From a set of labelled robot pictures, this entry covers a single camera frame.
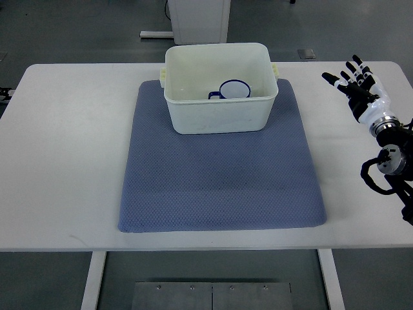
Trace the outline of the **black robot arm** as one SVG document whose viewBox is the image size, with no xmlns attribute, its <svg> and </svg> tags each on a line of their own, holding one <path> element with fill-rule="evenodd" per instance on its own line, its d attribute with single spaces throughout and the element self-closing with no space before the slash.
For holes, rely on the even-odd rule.
<svg viewBox="0 0 413 310">
<path fill-rule="evenodd" d="M 395 117 L 379 118 L 370 126 L 370 133 L 381 147 L 379 154 L 361 166 L 361 178 L 373 191 L 388 196 L 395 194 L 404 203 L 403 219 L 412 223 L 412 123 L 406 125 Z M 379 187 L 369 175 L 375 165 L 390 185 Z"/>
</svg>

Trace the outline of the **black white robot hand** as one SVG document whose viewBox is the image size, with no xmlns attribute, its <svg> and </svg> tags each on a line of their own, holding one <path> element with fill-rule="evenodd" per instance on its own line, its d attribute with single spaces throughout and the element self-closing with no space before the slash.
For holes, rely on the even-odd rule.
<svg viewBox="0 0 413 310">
<path fill-rule="evenodd" d="M 368 127 L 372 136 L 401 125 L 391 111 L 391 99 L 382 82 L 369 66 L 357 55 L 345 63 L 349 72 L 342 71 L 337 77 L 322 73 L 322 78 L 338 89 L 348 99 L 348 106 L 355 120 Z"/>
</svg>

